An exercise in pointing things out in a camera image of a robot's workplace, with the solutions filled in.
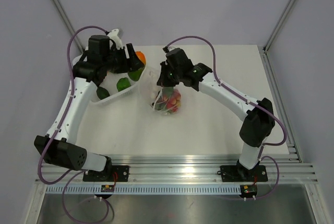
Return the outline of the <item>green lime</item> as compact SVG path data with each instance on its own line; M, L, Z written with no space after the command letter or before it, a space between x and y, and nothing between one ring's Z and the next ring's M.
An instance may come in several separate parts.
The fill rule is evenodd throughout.
M134 70L134 71L131 71L131 72L128 72L128 77L134 81L134 82L137 82L140 77L141 77L141 74L143 73L144 71L144 68L140 68L138 70Z

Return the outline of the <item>clear zip top bag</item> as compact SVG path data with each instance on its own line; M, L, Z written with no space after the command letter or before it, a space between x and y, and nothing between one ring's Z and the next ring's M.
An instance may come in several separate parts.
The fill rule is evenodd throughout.
M176 87L157 85L159 72L152 67L145 67L138 82L140 98L153 112L168 115L177 113L181 107L181 93Z

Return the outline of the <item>yellow red mango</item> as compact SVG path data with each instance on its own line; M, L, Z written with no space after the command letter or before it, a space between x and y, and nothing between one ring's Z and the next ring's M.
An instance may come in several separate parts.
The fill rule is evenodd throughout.
M145 57L145 55L143 54L143 52L141 52L141 51L136 51L135 53L136 53L138 59L139 59L144 65L146 65L146 57Z

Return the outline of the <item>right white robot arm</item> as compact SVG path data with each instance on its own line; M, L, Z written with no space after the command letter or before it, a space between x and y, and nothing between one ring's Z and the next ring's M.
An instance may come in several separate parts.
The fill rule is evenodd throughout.
M242 121L239 136L244 144L237 162L237 175L249 180L259 164L260 147L275 126L272 102L267 98L256 100L222 83L210 67L203 63L194 65L181 48L164 47L163 51L166 60L160 63L157 86L175 87L182 83L220 102Z

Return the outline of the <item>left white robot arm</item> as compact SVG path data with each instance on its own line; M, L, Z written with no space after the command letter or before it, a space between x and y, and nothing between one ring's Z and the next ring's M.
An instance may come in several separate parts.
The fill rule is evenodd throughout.
M113 174L110 159L76 145L79 126L92 96L108 73L126 74L143 67L133 45L122 44L118 30L92 35L79 61L69 65L69 89L53 125L44 136L34 140L43 160L70 170L91 170L99 180L109 180Z

